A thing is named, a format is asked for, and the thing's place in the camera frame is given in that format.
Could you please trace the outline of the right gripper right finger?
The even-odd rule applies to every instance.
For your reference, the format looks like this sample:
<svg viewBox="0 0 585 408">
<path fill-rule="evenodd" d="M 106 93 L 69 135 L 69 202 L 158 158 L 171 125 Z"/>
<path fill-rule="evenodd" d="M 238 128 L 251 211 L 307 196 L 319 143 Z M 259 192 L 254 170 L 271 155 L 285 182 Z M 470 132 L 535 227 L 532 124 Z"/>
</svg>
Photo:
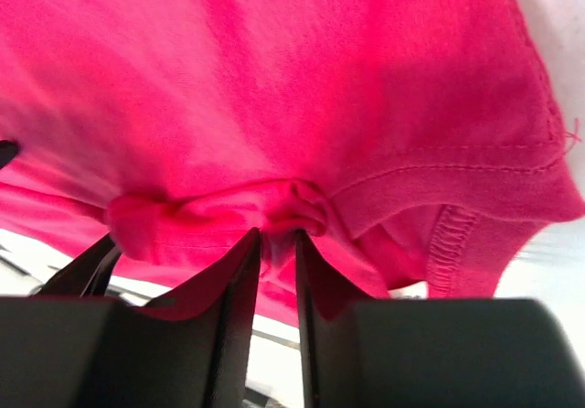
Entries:
<svg viewBox="0 0 585 408">
<path fill-rule="evenodd" d="M 308 407 L 581 407 L 554 317 L 527 299 L 377 300 L 295 236 Z"/>
</svg>

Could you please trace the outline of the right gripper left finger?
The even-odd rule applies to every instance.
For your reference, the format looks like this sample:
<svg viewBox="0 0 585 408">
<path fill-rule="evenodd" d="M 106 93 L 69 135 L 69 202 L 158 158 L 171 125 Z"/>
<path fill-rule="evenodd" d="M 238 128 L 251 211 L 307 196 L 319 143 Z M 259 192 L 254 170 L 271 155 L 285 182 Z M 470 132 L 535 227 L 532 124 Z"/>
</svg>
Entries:
<svg viewBox="0 0 585 408">
<path fill-rule="evenodd" d="M 105 296 L 1 301 L 4 407 L 239 407 L 261 235 L 144 306 Z"/>
</svg>

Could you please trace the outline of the pink t shirt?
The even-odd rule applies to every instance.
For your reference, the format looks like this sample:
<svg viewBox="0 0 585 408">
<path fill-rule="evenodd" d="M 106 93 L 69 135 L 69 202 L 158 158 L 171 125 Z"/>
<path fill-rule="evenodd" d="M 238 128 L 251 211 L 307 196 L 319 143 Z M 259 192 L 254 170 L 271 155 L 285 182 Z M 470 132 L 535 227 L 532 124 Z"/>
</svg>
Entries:
<svg viewBox="0 0 585 408">
<path fill-rule="evenodd" d="M 369 295 L 489 297 L 582 216 L 516 0 L 1 0 L 1 226 L 173 286 L 252 228 L 295 324 L 292 236 Z"/>
</svg>

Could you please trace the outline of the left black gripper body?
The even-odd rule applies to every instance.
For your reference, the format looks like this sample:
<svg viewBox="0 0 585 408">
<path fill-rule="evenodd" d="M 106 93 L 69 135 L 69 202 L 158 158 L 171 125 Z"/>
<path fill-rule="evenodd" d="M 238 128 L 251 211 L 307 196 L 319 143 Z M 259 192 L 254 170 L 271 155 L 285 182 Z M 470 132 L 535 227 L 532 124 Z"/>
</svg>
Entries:
<svg viewBox="0 0 585 408">
<path fill-rule="evenodd" d="M 17 142 L 9 140 L 0 141 L 0 169 L 8 166 L 20 153 L 20 146 Z"/>
</svg>

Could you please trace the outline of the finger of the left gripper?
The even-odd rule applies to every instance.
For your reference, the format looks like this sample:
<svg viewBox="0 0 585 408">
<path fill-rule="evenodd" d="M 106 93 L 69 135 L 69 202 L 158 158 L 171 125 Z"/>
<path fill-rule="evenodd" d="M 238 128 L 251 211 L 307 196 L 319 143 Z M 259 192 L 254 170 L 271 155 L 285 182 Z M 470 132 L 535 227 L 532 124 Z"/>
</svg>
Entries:
<svg viewBox="0 0 585 408">
<path fill-rule="evenodd" d="M 47 296 L 105 296 L 122 252 L 109 234 L 56 272 L 37 292 Z"/>
</svg>

